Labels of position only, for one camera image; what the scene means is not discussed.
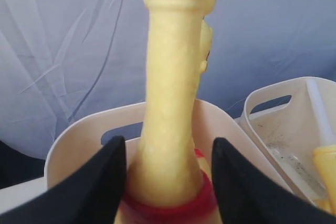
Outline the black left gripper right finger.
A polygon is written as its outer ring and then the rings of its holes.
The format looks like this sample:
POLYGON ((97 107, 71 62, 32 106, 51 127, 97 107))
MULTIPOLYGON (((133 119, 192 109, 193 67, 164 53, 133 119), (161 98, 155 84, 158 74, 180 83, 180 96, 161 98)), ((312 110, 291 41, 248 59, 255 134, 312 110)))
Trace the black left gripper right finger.
POLYGON ((335 223, 273 182, 222 137, 212 148, 212 182, 223 223, 335 223))

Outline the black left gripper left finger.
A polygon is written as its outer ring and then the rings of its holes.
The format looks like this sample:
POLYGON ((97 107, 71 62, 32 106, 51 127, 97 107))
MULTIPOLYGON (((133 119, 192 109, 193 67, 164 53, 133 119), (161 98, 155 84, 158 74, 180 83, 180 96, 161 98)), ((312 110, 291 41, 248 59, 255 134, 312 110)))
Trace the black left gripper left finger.
POLYGON ((2 222, 114 223, 125 180, 125 139, 115 136, 61 183, 4 213, 2 222))

